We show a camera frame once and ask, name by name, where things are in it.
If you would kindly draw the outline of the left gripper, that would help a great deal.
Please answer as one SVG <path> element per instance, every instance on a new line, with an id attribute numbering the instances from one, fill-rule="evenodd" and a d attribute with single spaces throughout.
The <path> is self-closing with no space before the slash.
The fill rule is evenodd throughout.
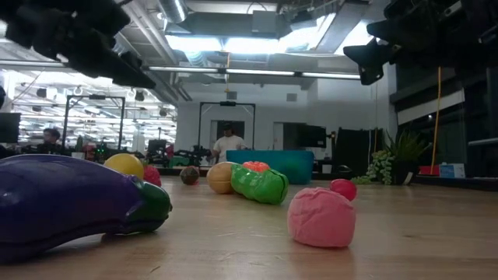
<path id="1" fill-rule="evenodd" d="M 105 77 L 119 86 L 153 89 L 131 51 L 115 53 L 114 36 L 130 23 L 115 0 L 0 0 L 5 38 L 55 59 L 68 58 L 72 69 L 92 78 Z"/>

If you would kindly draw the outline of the red toy strawberry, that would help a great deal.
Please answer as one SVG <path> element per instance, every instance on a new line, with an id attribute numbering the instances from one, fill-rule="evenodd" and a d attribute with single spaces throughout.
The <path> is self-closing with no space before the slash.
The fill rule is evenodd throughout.
<path id="1" fill-rule="evenodd" d="M 144 175 L 143 175 L 144 181 L 154 184 L 158 187 L 162 186 L 160 172 L 158 171 L 157 168 L 149 165 L 148 163 L 144 163 L 143 169 L 144 169 Z"/>

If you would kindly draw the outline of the small red round toy fruit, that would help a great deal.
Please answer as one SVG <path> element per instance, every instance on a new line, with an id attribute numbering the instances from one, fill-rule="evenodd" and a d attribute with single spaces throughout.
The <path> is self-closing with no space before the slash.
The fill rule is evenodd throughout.
<path id="1" fill-rule="evenodd" d="M 353 201 L 357 196 L 356 185 L 347 179 L 335 179 L 330 182 L 330 190 L 334 191 L 349 201 Z"/>

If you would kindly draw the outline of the red toy chili pepper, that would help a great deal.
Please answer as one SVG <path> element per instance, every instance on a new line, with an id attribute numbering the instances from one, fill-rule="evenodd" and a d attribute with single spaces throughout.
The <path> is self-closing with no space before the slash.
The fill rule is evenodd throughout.
<path id="1" fill-rule="evenodd" d="M 195 166 L 186 166 L 180 172 L 180 179 L 185 185 L 196 185 L 198 183 L 199 177 L 199 170 Z"/>

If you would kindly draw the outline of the tan toy potato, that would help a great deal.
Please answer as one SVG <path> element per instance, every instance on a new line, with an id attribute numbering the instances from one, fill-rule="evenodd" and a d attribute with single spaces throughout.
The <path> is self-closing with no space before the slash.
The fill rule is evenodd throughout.
<path id="1" fill-rule="evenodd" d="M 217 163 L 212 166 L 207 175 L 209 187 L 217 194 L 232 194 L 234 192 L 231 177 L 232 177 L 232 162 Z"/>

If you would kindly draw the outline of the teal plastic tupperware container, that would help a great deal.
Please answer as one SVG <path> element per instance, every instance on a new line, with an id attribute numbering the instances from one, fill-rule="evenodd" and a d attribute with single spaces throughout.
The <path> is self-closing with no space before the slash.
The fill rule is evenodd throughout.
<path id="1" fill-rule="evenodd" d="M 233 163 L 257 161 L 287 176 L 290 184 L 306 185 L 312 180 L 314 154 L 305 150 L 230 150 L 226 159 Z"/>

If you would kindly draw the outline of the black panel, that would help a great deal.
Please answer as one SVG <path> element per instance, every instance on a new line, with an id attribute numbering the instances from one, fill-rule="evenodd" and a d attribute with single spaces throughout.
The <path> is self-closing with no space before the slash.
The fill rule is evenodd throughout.
<path id="1" fill-rule="evenodd" d="M 384 130 L 338 130 L 335 147 L 335 163 L 347 166 L 354 176 L 364 175 L 374 152 L 384 147 Z"/>

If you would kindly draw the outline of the person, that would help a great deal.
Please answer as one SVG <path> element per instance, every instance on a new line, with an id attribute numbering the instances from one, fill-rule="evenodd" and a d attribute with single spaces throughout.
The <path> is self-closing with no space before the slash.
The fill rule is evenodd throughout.
<path id="1" fill-rule="evenodd" d="M 61 137 L 60 132 L 54 128 L 45 128 L 43 134 L 44 141 L 37 146 L 37 152 L 42 154 L 61 155 L 63 148 L 58 144 L 58 140 Z"/>
<path id="2" fill-rule="evenodd" d="M 223 125 L 223 136 L 215 142 L 212 148 L 212 156 L 217 158 L 219 163 L 226 162 L 226 153 L 228 151 L 243 150 L 246 148 L 244 140 L 235 134 L 233 125 L 225 123 Z"/>

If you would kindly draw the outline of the long ceiling light bar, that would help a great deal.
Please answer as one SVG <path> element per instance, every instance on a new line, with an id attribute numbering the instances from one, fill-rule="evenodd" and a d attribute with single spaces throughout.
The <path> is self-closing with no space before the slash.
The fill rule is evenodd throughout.
<path id="1" fill-rule="evenodd" d="M 68 65 L 55 61 L 23 61 L 0 59 L 0 68 L 46 68 L 53 71 L 68 68 Z M 308 79 L 350 79 L 360 80 L 359 74 L 349 74 L 341 72 L 300 72 L 300 71 L 280 71 L 261 70 L 243 68 L 199 68 L 183 66 L 142 66 L 142 70 L 149 72 L 176 72 L 176 73 L 198 73 L 198 74 L 222 74 L 222 75 L 266 75 Z"/>

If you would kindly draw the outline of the grey ceiling unit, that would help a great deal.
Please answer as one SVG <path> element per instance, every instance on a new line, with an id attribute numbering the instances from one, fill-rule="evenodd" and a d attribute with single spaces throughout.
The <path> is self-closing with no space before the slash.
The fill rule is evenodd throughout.
<path id="1" fill-rule="evenodd" d="M 277 31 L 277 14 L 272 11 L 252 12 L 252 33 L 276 33 Z"/>

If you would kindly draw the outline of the black computer monitor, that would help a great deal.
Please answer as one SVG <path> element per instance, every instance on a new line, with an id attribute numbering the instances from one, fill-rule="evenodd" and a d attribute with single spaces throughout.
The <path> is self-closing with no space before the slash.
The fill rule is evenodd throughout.
<path id="1" fill-rule="evenodd" d="M 0 143 L 17 143 L 20 113 L 0 113 Z"/>

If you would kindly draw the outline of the blue and white box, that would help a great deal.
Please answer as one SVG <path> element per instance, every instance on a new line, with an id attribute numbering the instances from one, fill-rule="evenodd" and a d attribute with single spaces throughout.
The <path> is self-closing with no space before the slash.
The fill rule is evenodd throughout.
<path id="1" fill-rule="evenodd" d="M 461 179 L 466 178 L 464 163 L 443 163 L 439 165 L 440 177 Z"/>

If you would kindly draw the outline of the purple toy eggplant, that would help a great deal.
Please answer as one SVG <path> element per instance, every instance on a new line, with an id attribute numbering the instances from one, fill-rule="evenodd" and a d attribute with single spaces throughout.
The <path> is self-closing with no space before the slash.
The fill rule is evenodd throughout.
<path id="1" fill-rule="evenodd" d="M 149 233 L 168 219 L 169 194 L 84 159 L 0 159 L 0 264 L 96 234 Z"/>

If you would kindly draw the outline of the pink toy peach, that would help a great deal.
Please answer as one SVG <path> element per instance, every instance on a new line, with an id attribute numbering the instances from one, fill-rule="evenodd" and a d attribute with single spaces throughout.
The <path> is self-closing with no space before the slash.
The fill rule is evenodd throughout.
<path id="1" fill-rule="evenodd" d="M 341 194 L 322 188 L 304 188 L 289 204 L 287 228 L 298 243 L 312 247 L 347 247 L 356 227 L 356 210 Z"/>

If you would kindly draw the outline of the silver ceiling duct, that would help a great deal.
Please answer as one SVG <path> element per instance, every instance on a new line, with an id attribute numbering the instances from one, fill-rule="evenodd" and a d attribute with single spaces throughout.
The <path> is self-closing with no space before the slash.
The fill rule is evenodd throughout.
<path id="1" fill-rule="evenodd" d="M 184 0 L 157 0 L 163 18 L 168 23 L 182 23 L 188 17 Z"/>

